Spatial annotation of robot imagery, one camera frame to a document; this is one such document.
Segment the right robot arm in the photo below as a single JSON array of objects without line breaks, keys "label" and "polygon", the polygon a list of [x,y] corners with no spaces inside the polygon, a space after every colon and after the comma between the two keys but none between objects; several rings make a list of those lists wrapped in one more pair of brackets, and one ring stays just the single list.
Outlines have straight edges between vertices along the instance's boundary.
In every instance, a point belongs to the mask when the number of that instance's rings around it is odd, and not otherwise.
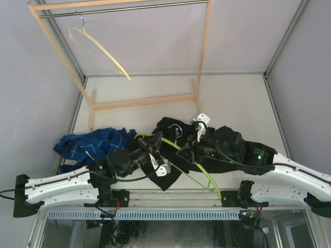
[{"label": "right robot arm", "polygon": [[219,165],[235,166],[245,174],[285,182],[285,185],[268,186],[242,181],[237,199],[243,206],[253,202],[296,203],[310,208],[316,215],[330,217],[330,175],[301,165],[272,147],[246,141],[227,126],[210,132],[201,123],[197,124],[177,155],[191,164],[210,159]]}]

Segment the black shirt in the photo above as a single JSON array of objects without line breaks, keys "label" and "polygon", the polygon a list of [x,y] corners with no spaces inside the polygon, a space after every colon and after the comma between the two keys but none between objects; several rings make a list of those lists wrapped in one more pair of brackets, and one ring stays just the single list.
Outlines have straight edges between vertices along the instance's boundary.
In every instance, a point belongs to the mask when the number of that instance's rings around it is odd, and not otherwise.
[{"label": "black shirt", "polygon": [[[233,131],[227,126],[218,129],[209,128],[210,134],[205,134],[200,141],[201,144],[206,145],[211,149],[210,157],[203,154],[203,161],[198,162],[210,174],[221,174],[237,170],[236,165],[224,158],[208,140],[214,140],[220,150],[232,160],[247,164],[244,161],[245,153],[247,151],[247,143],[243,140],[239,132]],[[185,146],[189,136],[195,134],[195,128],[180,120],[163,117],[158,123],[152,134],[161,131],[163,137],[171,142],[176,142],[180,147]],[[163,191],[166,191],[181,175],[180,169],[186,173],[190,171],[200,172],[201,170],[194,164],[188,163],[183,158],[177,156],[178,151],[175,147],[162,142],[159,151],[163,157],[169,160],[178,168],[171,169],[171,172],[164,177],[157,177],[155,175],[150,177],[150,180],[159,186]]]}]

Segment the wooden clothes rack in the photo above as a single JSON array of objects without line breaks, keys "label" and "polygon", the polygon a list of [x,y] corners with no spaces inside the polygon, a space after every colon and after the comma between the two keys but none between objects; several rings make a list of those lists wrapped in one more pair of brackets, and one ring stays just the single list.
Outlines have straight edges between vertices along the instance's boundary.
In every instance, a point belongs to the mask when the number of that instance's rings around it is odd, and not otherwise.
[{"label": "wooden clothes rack", "polygon": [[[74,132],[127,123],[124,115],[134,111],[185,117],[202,111],[200,84],[211,1],[30,1],[27,7],[82,97]],[[68,37],[66,28],[82,26],[75,11],[131,82]],[[108,60],[84,36],[72,33]]]}]

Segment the blue plaid shirt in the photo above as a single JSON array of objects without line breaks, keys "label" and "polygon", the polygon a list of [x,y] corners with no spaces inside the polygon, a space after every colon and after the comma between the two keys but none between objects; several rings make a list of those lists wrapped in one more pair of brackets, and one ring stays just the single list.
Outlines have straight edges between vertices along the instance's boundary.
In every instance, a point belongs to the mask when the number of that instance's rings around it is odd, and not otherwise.
[{"label": "blue plaid shirt", "polygon": [[134,129],[104,128],[86,134],[64,135],[53,150],[66,160],[76,161],[76,164],[60,166],[59,173],[68,173],[92,164],[117,148],[128,149],[136,134]]}]

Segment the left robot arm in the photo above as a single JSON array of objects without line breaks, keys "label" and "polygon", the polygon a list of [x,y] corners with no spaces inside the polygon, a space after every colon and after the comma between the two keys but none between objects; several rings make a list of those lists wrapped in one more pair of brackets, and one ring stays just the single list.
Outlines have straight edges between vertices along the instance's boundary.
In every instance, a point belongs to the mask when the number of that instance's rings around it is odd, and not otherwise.
[{"label": "left robot arm", "polygon": [[111,186],[143,166],[151,166],[151,175],[165,176],[160,155],[162,132],[138,139],[138,148],[117,148],[105,158],[68,173],[33,179],[26,174],[16,177],[14,218],[35,215],[39,210],[65,205],[100,204],[113,201]]}]

